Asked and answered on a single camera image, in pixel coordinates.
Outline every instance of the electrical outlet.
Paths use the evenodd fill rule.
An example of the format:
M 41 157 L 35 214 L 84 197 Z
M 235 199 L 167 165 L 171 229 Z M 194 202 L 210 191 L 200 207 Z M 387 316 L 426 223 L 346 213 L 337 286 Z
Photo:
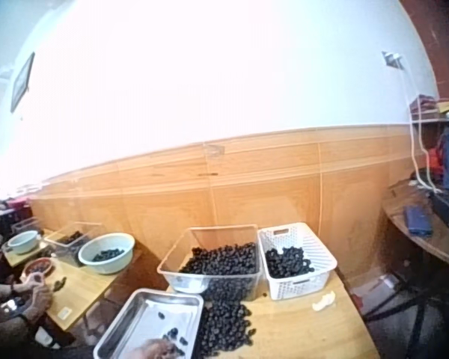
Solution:
M 404 70 L 404 67 L 400 61 L 401 55 L 399 55 L 396 52 L 387 52 L 387 51 L 382 51 L 381 53 L 386 63 L 386 66 L 390 66 L 399 70 Z

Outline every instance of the white wall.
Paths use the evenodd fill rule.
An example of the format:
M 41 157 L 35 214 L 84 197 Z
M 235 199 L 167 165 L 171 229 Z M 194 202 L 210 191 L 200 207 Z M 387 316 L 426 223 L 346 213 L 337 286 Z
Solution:
M 404 55 L 419 91 L 437 96 L 398 0 L 95 0 L 55 16 L 20 52 L 22 63 L 37 53 L 29 93 L 13 116 L 10 91 L 0 109 L 9 187 L 196 141 L 405 123 L 381 51 Z M 17 158 L 26 175 L 13 176 Z

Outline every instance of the red bowl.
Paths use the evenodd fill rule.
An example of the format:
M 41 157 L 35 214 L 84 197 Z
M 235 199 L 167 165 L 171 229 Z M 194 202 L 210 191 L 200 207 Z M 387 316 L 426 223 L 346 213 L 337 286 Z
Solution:
M 31 273 L 41 272 L 46 277 L 53 270 L 53 263 L 50 258 L 38 258 L 30 263 L 27 263 L 23 269 L 23 273 L 28 277 Z

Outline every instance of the white cable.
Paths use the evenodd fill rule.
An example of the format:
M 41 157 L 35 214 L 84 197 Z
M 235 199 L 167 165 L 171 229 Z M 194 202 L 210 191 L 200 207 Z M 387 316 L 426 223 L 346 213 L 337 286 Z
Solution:
M 431 187 L 433 187 L 433 191 L 437 192 L 437 188 L 434 185 L 433 181 L 431 180 L 431 174 L 430 174 L 430 156 L 429 156 L 429 152 L 427 151 L 426 147 L 424 146 L 423 142 L 422 142 L 422 110 L 421 110 L 421 101 L 419 99 L 419 90 L 418 90 L 418 86 L 416 86 L 416 83 L 414 81 L 414 76 L 412 75 L 412 71 L 411 71 L 411 65 L 409 65 L 409 62 L 407 61 L 407 59 L 404 58 L 404 60 L 406 60 L 406 64 L 407 67 L 406 69 L 409 71 L 409 78 L 411 79 L 411 83 L 412 83 L 412 87 L 415 89 L 416 93 L 418 94 L 418 119 L 419 119 L 419 124 L 418 124 L 418 134 L 419 134 L 419 146 L 421 147 L 421 150 L 424 152 L 424 155 L 426 156 L 426 175 L 427 175 L 427 180 L 429 181 L 429 184 L 431 185 Z
M 421 175 L 419 174 L 419 167 L 418 167 L 418 163 L 417 163 L 416 158 L 415 158 L 414 128 L 412 127 L 412 112 L 411 112 L 411 109 L 409 107 L 410 102 L 409 102 L 409 98 L 407 97 L 406 83 L 404 82 L 404 77 L 403 77 L 403 74 L 401 73 L 400 70 L 399 70 L 399 77 L 400 77 L 400 80 L 401 80 L 401 85 L 403 86 L 404 97 L 405 97 L 405 100 L 406 100 L 406 107 L 407 107 L 408 112 L 409 112 L 409 131 L 411 132 L 411 157 L 412 157 L 412 163 L 414 164 L 414 169 L 416 171 L 416 179 L 418 180 L 419 184 L 421 184 L 424 188 L 432 190 L 433 188 L 430 187 L 429 185 L 427 185 L 421 179 Z

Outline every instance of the round table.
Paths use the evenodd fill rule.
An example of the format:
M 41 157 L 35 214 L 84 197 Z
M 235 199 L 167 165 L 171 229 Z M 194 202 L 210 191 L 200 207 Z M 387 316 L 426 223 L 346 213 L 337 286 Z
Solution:
M 416 245 L 449 264 L 449 228 L 432 211 L 426 193 L 424 189 L 410 186 L 408 180 L 398 182 L 387 189 L 382 208 L 392 223 Z M 420 237 L 409 233 L 404 218 L 404 207 L 410 205 L 425 208 L 432 222 L 432 236 Z

